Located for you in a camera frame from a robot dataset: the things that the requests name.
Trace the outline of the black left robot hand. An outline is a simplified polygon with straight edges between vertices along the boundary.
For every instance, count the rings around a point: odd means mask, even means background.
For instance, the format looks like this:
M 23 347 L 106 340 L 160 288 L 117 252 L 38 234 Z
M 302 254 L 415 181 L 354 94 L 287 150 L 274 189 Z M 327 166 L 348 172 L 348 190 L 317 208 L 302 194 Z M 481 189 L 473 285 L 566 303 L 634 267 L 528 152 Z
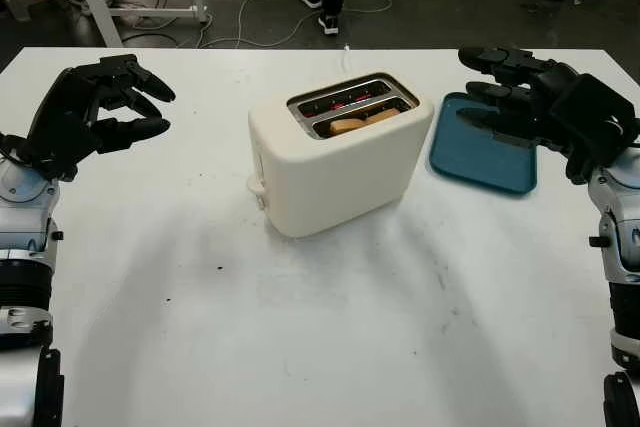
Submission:
M 152 99 L 170 103 L 176 94 L 133 54 L 67 68 L 16 153 L 45 179 L 71 181 L 78 163 L 92 153 L 126 150 L 169 129 Z

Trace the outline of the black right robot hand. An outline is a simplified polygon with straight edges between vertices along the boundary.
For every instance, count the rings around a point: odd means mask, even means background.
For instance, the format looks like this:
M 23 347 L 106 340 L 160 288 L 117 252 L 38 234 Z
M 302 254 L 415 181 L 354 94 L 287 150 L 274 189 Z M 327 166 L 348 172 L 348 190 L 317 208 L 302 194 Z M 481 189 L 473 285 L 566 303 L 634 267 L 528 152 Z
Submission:
M 572 67 L 519 49 L 463 47 L 458 58 L 464 66 L 494 78 L 492 83 L 466 84 L 469 97 L 484 106 L 460 109 L 461 121 L 508 145 L 541 145 L 557 152 L 567 159 L 565 175 L 571 183 L 589 182 L 594 161 L 551 115 L 553 105 L 578 77 Z

